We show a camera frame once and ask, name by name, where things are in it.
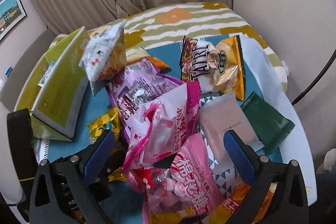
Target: power cord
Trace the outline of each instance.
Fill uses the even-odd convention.
[[[327,62],[327,64],[318,74],[318,76],[314,79],[313,82],[311,82],[311,84],[305,89],[305,91],[303,91],[298,97],[295,98],[295,100],[292,102],[292,105],[295,105],[296,103],[298,103],[317,84],[317,82],[320,81],[322,76],[327,72],[327,70],[330,68],[330,66],[335,61],[335,59],[336,59],[336,49],[334,53],[332,54],[331,58],[329,59],[329,61]]]

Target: striped bedding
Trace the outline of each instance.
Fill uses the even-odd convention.
[[[185,3],[153,8],[126,18],[126,48],[150,49],[182,40],[183,36],[194,38],[221,34],[243,33],[256,39],[267,54],[283,90],[287,90],[287,76],[283,65],[267,46],[263,38],[242,17],[224,3]],[[118,23],[120,19],[89,31],[91,36]]]

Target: pink snack bag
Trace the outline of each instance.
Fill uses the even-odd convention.
[[[180,80],[159,72],[159,68],[144,58],[125,67],[125,70],[106,86],[112,106],[118,106],[123,133],[128,143],[132,126],[130,120],[137,109],[142,104],[182,85]]]
[[[209,213],[222,204],[224,199],[207,160],[198,133],[186,140],[170,169],[139,170],[139,179],[146,184],[145,223],[179,223],[183,218]]]
[[[127,120],[131,138],[123,170],[150,167],[177,153],[194,134],[199,98],[199,83],[187,82],[142,104]]]

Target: framed picture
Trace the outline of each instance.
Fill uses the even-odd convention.
[[[26,16],[20,0],[0,0],[0,42]]]

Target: silver bolt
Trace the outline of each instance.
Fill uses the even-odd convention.
[[[296,160],[291,160],[291,164],[293,166],[298,166],[299,165],[299,163]]]
[[[261,156],[261,157],[260,157],[260,160],[261,160],[262,162],[268,162],[268,157],[266,157],[266,156]]]
[[[48,163],[46,159],[40,161],[40,165],[45,166]]]
[[[71,162],[78,162],[79,160],[79,157],[77,155],[73,155],[71,158],[70,158],[70,161]]]

